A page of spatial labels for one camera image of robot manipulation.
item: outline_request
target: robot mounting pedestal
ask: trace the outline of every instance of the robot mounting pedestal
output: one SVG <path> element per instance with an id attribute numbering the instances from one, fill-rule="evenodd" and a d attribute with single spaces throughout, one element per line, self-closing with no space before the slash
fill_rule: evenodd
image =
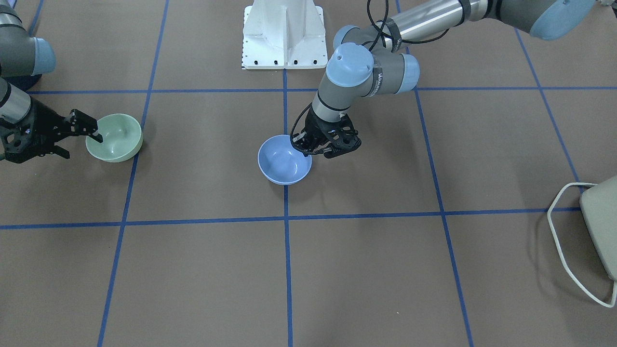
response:
<path id="1" fill-rule="evenodd" d="M 323 9 L 313 0 L 255 0 L 244 9 L 242 67 L 319 69 L 328 63 Z"/>

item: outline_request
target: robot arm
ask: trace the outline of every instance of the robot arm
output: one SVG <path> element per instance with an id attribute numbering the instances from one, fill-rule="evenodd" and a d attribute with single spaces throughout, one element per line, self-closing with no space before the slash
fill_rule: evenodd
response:
<path id="1" fill-rule="evenodd" d="M 31 38 L 8 1 L 0 0 L 0 76 L 35 76 L 55 67 L 56 56 L 49 43 Z"/>
<path id="2" fill-rule="evenodd" d="M 615 0 L 598 0 L 602 4 L 602 6 L 610 6 L 613 8 L 613 12 L 615 13 L 615 17 L 617 17 L 617 1 Z"/>
<path id="3" fill-rule="evenodd" d="M 47 41 L 31 38 L 7 0 L 0 0 L 0 77 L 35 76 L 52 72 L 56 56 Z M 56 142 L 68 136 L 87 135 L 102 142 L 96 119 L 72 110 L 61 117 L 24 91 L 0 78 L 0 141 L 6 159 L 23 163 L 36 156 L 58 154 L 68 159 Z"/>
<path id="4" fill-rule="evenodd" d="M 96 119 L 78 110 L 62 117 L 22 90 L 0 78 L 0 160 L 21 164 L 36 156 L 58 154 L 68 159 L 66 149 L 56 142 L 69 136 L 90 136 L 103 142 Z"/>
<path id="5" fill-rule="evenodd" d="M 413 56 L 396 53 L 405 46 L 429 42 L 420 40 L 484 18 L 500 20 L 543 40 L 555 40 L 578 25 L 595 1 L 431 0 L 364 29 L 343 27 L 334 37 L 334 54 L 317 94 L 298 118 L 308 111 L 305 126 L 294 133 L 296 120 L 291 143 L 305 156 L 324 154 L 327 158 L 360 147 L 362 142 L 347 110 L 357 97 L 414 89 L 420 66 Z"/>

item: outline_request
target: blue bowl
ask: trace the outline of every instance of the blue bowl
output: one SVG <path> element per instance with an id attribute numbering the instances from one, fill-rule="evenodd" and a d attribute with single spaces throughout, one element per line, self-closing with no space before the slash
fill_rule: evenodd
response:
<path id="1" fill-rule="evenodd" d="M 266 140 L 257 153 L 257 163 L 264 176 L 277 185 L 292 185 L 310 171 L 311 156 L 296 151 L 289 135 L 276 135 Z"/>

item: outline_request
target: black cable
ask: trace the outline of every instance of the black cable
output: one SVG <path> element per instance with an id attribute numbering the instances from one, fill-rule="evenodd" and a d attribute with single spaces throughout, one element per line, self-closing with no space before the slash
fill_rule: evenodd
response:
<path id="1" fill-rule="evenodd" d="M 368 14 L 368 20 L 370 20 L 370 21 L 371 21 L 371 26 L 373 26 L 373 28 L 375 28 L 375 30 L 377 30 L 377 38 L 375 38 L 375 40 L 376 40 L 376 41 L 375 41 L 375 43 L 376 43 L 377 41 L 379 41 L 379 38 L 381 38 L 381 39 L 383 40 L 383 44 L 384 44 L 384 47 L 385 47 L 385 46 L 386 46 L 386 42 L 385 42 L 385 39 L 384 39 L 384 38 L 389 38 L 390 40 L 392 40 L 392 36 L 391 36 L 391 35 L 386 34 L 386 33 L 383 31 L 383 29 L 384 29 L 384 27 L 385 27 L 385 25 L 386 25 L 386 21 L 387 21 L 388 0 L 386 0 L 386 16 L 384 17 L 384 20 L 381 22 L 381 28 L 380 28 L 380 27 L 378 27 L 378 26 L 377 26 L 377 24 L 375 23 L 375 20 L 373 20 L 373 16 L 371 15 L 370 3 L 371 3 L 371 0 L 367 0 L 367 2 L 366 2 L 366 14 Z M 428 40 L 424 40 L 424 41 L 409 41 L 409 40 L 401 40 L 401 42 L 402 42 L 402 43 L 407 43 L 407 44 L 423 44 L 423 43 L 429 43 L 429 42 L 437 41 L 437 40 L 439 40 L 440 38 L 444 37 L 444 36 L 445 36 L 445 34 L 446 34 L 448 31 L 450 31 L 450 29 L 449 29 L 449 28 L 448 28 L 448 29 L 446 29 L 443 33 L 441 33 L 441 35 L 439 35 L 439 36 L 437 36 L 437 37 L 435 37 L 435 38 L 431 38 L 431 39 L 428 39 Z M 371 46 L 371 48 L 369 49 L 369 51 L 373 49 L 373 47 L 375 46 L 375 43 Z"/>
<path id="2" fill-rule="evenodd" d="M 304 108 L 304 110 L 302 110 L 302 112 L 300 112 L 300 115 L 298 116 L 298 118 L 296 118 L 296 121 L 294 122 L 293 127 L 291 127 L 291 132 L 289 133 L 289 140 L 291 141 L 291 146 L 296 150 L 301 152 L 302 154 L 305 154 L 307 156 L 317 156 L 319 154 L 323 154 L 325 151 L 323 148 L 319 149 L 318 151 L 307 151 L 305 149 L 302 149 L 298 146 L 296 146 L 296 144 L 294 143 L 294 131 L 296 130 L 296 125 L 298 124 L 298 122 L 300 122 L 300 118 L 302 118 L 302 116 L 310 109 L 311 104 L 308 104 L 307 107 Z"/>
<path id="3" fill-rule="evenodd" d="M 387 21 L 387 15 L 388 15 L 389 9 L 390 9 L 390 5 L 389 5 L 388 0 L 386 0 L 386 13 L 384 14 L 384 20 L 381 21 L 381 28 L 378 28 L 377 25 L 375 25 L 375 28 L 377 28 L 377 37 L 375 37 L 375 40 L 373 41 L 371 48 L 368 49 L 369 51 L 372 51 L 373 48 L 375 48 L 375 46 L 377 45 L 377 42 L 379 42 L 379 39 L 382 40 L 384 47 L 386 47 L 386 40 L 384 39 L 384 28 L 386 27 L 386 21 Z M 366 12 L 368 13 L 368 18 L 371 20 L 371 23 L 374 23 L 373 17 L 371 16 L 371 0 L 366 0 Z"/>

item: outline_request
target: bowl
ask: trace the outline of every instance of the bowl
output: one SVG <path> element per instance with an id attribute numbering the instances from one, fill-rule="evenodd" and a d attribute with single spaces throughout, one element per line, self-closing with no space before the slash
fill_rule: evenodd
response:
<path id="1" fill-rule="evenodd" d="M 291 146 L 289 135 L 276 135 L 266 140 L 257 153 L 263 175 L 277 185 L 292 185 L 310 171 L 313 159 Z"/>
<path id="2" fill-rule="evenodd" d="M 110 114 L 97 121 L 103 143 L 86 138 L 86 148 L 93 157 L 106 162 L 131 159 L 144 141 L 139 122 L 128 114 Z"/>

